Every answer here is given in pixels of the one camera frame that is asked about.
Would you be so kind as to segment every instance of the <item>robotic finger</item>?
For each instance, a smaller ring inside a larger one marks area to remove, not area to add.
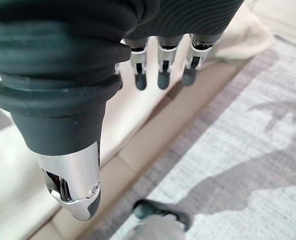
[[[191,44],[186,59],[186,67],[182,76],[182,83],[184,86],[188,87],[194,83],[197,72],[201,68],[212,45],[213,43],[203,42],[198,34],[191,35]]]

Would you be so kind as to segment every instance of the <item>silver metal joint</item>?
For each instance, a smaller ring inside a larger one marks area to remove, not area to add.
[[[197,41],[192,35],[190,49],[186,59],[186,68],[199,70],[211,48],[211,46],[206,46],[202,42]]]
[[[137,64],[141,64],[141,72],[140,74],[146,73],[146,65],[147,65],[147,47],[142,51],[132,51],[130,58],[131,66],[135,75],[138,74]]]
[[[93,217],[100,202],[98,143],[67,155],[40,155],[47,188],[76,219]]]
[[[166,71],[168,73],[172,70],[172,65],[174,62],[174,58],[176,56],[177,47],[172,49],[164,49],[160,45],[158,47],[158,64],[159,64],[159,72],[162,73],[164,71],[164,62],[168,61]]]

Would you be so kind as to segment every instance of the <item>black rubber cover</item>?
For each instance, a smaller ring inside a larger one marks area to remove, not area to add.
[[[0,0],[0,107],[29,148],[64,155],[100,140],[120,87],[120,43],[204,34],[217,40],[242,0]]]
[[[148,36],[175,37],[204,34],[215,43],[230,23],[243,0],[160,0],[158,14],[136,28],[127,39]]]

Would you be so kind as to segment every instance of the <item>metal fingertip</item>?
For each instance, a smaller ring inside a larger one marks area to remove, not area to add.
[[[136,86],[139,90],[145,90],[147,87],[147,78],[145,74],[136,74],[135,75]]]
[[[165,90],[168,88],[170,82],[170,74],[168,72],[160,72],[158,77],[159,89]]]

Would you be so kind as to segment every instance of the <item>ribbed rubber sleeve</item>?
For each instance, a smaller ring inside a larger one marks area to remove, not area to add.
[[[186,33],[218,35],[228,26],[243,0],[161,0],[158,14],[127,39],[175,37]]]

